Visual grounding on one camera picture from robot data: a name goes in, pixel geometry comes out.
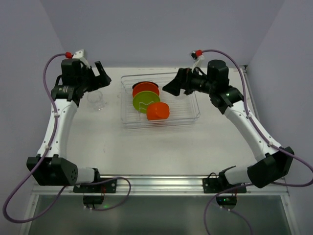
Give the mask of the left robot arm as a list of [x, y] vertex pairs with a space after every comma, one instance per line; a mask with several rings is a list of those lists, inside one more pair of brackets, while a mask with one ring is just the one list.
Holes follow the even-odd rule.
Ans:
[[40, 186], [73, 186], [89, 184], [99, 178], [96, 168], [79, 168], [67, 159], [67, 142], [73, 118], [85, 93], [111, 83], [101, 62], [96, 61], [99, 74], [80, 59], [64, 59], [62, 73], [51, 90], [51, 113], [46, 134], [35, 157], [26, 166]]

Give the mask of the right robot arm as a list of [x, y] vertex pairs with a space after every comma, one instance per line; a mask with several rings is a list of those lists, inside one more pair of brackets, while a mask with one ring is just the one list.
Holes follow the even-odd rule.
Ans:
[[211, 60], [207, 73], [191, 68], [180, 68], [175, 78], [162, 89], [174, 96], [183, 90], [185, 95], [193, 92], [208, 94], [210, 101], [221, 114], [229, 119], [248, 143], [256, 159], [251, 166], [231, 166], [219, 172], [218, 177], [210, 182], [222, 191], [242, 183], [252, 183], [263, 188], [284, 177], [291, 166], [290, 147], [283, 148], [272, 140], [267, 143], [262, 137], [268, 132], [261, 126], [250, 110], [244, 108], [244, 96], [229, 84], [229, 68], [222, 60]]

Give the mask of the clear plastic rack tray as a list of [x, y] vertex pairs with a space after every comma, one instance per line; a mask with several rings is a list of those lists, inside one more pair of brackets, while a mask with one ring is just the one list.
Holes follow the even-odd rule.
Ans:
[[[175, 72], [134, 74], [121, 77], [121, 120], [125, 127], [145, 128], [156, 126], [173, 126], [192, 124], [200, 117], [200, 110], [196, 95], [173, 96], [162, 90], [176, 76]], [[133, 106], [132, 86], [138, 82], [154, 82], [159, 86], [160, 99], [170, 108], [168, 119], [147, 120], [146, 114], [137, 111]]]

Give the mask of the orange plate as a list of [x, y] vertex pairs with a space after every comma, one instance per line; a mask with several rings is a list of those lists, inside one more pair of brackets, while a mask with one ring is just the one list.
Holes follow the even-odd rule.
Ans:
[[136, 86], [133, 91], [132, 91], [132, 95], [133, 97], [135, 97], [137, 94], [139, 94], [140, 92], [145, 92], [145, 91], [149, 91], [149, 92], [153, 92], [157, 95], [160, 94], [159, 88], [157, 88], [156, 86], [152, 85], [152, 84], [139, 84], [138, 86]]

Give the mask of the black plate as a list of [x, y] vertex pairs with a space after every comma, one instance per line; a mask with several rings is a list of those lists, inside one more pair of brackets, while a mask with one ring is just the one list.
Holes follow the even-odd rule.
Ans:
[[133, 84], [132, 89], [134, 89], [136, 86], [138, 86], [139, 84], [142, 84], [142, 83], [152, 84], [152, 85], [156, 86], [157, 88], [159, 88], [159, 85], [157, 83], [152, 82], [152, 81], [140, 81], [140, 82]]

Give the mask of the green plate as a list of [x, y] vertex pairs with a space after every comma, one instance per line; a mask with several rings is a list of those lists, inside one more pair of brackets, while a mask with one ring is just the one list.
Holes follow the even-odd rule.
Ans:
[[152, 104], [160, 102], [160, 97], [159, 95], [145, 91], [145, 92], [140, 92], [137, 94], [135, 97], [133, 97], [133, 106], [134, 108], [139, 111], [140, 113], [146, 113], [147, 107]]

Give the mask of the aluminium frame rail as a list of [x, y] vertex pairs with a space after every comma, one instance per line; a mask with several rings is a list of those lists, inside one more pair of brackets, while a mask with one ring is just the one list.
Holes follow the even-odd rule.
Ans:
[[[130, 196], [213, 196], [214, 193], [205, 193], [202, 186], [203, 175], [198, 176], [125, 176], [131, 186], [125, 180], [117, 180], [117, 186], [113, 187], [113, 196], [122, 196], [131, 189]], [[288, 189], [283, 186], [268, 185], [264, 188], [255, 186], [246, 187], [246, 193], [239, 190], [227, 195], [237, 196], [283, 196], [288, 195]]]

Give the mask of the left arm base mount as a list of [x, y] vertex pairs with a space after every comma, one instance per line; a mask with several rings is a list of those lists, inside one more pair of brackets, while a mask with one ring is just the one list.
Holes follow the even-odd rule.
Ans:
[[74, 193], [83, 195], [83, 205], [86, 208], [98, 209], [105, 199], [105, 194], [116, 193], [117, 180], [113, 178], [98, 178], [95, 182], [75, 185]]

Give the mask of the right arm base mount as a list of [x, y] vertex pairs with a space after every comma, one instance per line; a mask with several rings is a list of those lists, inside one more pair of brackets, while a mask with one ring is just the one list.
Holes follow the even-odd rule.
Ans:
[[[222, 170], [219, 174], [212, 172], [207, 177], [203, 178], [202, 179], [203, 192], [219, 193], [223, 190], [240, 186], [241, 184], [232, 185], [227, 182], [224, 173], [231, 168], [234, 168], [234, 166]], [[235, 206], [237, 205], [237, 194], [247, 193], [247, 189], [246, 187], [237, 188], [229, 193], [231, 194], [230, 196], [217, 196], [216, 202], [220, 207], [231, 210], [234, 209]]]

